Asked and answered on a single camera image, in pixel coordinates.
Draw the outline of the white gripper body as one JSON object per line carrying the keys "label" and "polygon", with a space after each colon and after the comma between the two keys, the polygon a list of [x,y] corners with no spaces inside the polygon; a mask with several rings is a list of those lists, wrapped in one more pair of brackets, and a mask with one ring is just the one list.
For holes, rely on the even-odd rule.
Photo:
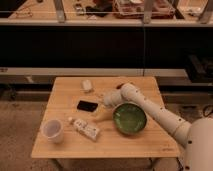
{"label": "white gripper body", "polygon": [[103,103],[107,107],[115,107],[122,102],[123,98],[120,90],[108,92],[103,96]]}

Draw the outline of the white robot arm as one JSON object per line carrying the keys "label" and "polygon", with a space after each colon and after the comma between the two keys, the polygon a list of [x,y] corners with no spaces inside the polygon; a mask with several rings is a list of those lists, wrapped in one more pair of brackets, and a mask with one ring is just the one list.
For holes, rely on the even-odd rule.
{"label": "white robot arm", "polygon": [[201,118],[189,123],[148,99],[131,83],[125,83],[103,97],[107,107],[123,102],[140,106],[185,149],[184,171],[213,171],[213,118]]}

